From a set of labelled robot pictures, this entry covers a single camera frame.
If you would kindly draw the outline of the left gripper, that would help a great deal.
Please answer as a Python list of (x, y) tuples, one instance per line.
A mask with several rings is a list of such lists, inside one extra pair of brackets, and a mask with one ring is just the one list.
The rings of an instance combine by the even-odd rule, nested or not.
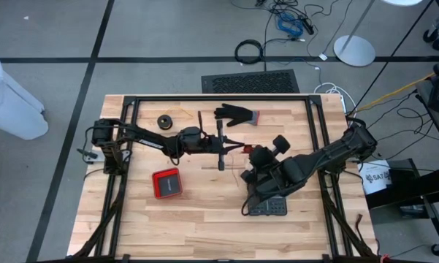
[[(205, 137), (205, 149), (208, 153), (218, 156), (218, 169), (220, 171), (224, 171), (224, 153), (228, 153), (234, 149), (244, 148), (244, 143), (231, 140), (228, 137), (224, 137), (222, 120), (216, 121), (216, 128), (218, 132), (217, 135), (207, 135)], [(228, 146), (224, 148), (224, 143), (235, 146)]]

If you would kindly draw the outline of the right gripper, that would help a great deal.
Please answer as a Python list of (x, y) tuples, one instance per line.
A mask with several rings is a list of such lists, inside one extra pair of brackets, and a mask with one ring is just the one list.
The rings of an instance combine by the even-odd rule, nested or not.
[(261, 145), (244, 147), (243, 152), (248, 154), (252, 166), (252, 169), (247, 169), (240, 175), (244, 181), (258, 181), (263, 178), (270, 168), (279, 163), (276, 156), (279, 153), (284, 154), (290, 148), (289, 142), (282, 135), (278, 135), (272, 143), (274, 145), (272, 150)]

